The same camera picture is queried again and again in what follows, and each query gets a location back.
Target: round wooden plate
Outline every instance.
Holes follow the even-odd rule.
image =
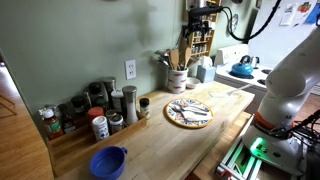
[[[202,106],[203,108],[209,110],[209,113],[211,113],[211,116],[213,116],[213,113],[211,111],[211,109],[206,106],[205,104],[194,100],[194,99],[176,99],[173,100],[171,102],[169,102],[166,106],[165,106],[165,113],[167,115],[167,117],[173,121],[174,123],[187,127],[187,128],[202,128],[207,126],[212,119],[210,120],[202,120],[202,121],[187,121],[184,119],[184,117],[182,116],[181,113],[179,112],[175,112],[172,110],[172,107],[174,105],[180,105],[180,106],[188,106],[190,104],[194,104],[194,105],[199,105]]]

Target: kettle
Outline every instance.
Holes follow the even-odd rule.
[[[251,64],[251,66],[253,67],[253,69],[259,69],[258,67],[257,67],[257,65],[260,63],[260,59],[259,59],[259,57],[251,57],[251,60],[250,60],[250,64]]]
[[[250,76],[253,72],[253,67],[250,64],[250,61],[250,56],[243,56],[239,63],[232,66],[231,73],[236,76]]]

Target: electrical outlet cover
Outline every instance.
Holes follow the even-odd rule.
[[[136,60],[125,61],[125,70],[126,70],[127,80],[135,78],[137,76]]]

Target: blue bowl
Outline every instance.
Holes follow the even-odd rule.
[[[120,177],[124,170],[124,160],[127,149],[109,146],[98,151],[90,162],[93,176],[99,180],[114,180]]]

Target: red cap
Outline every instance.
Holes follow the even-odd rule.
[[[92,121],[95,117],[103,116],[103,108],[102,107],[93,107],[88,111],[88,118]]]

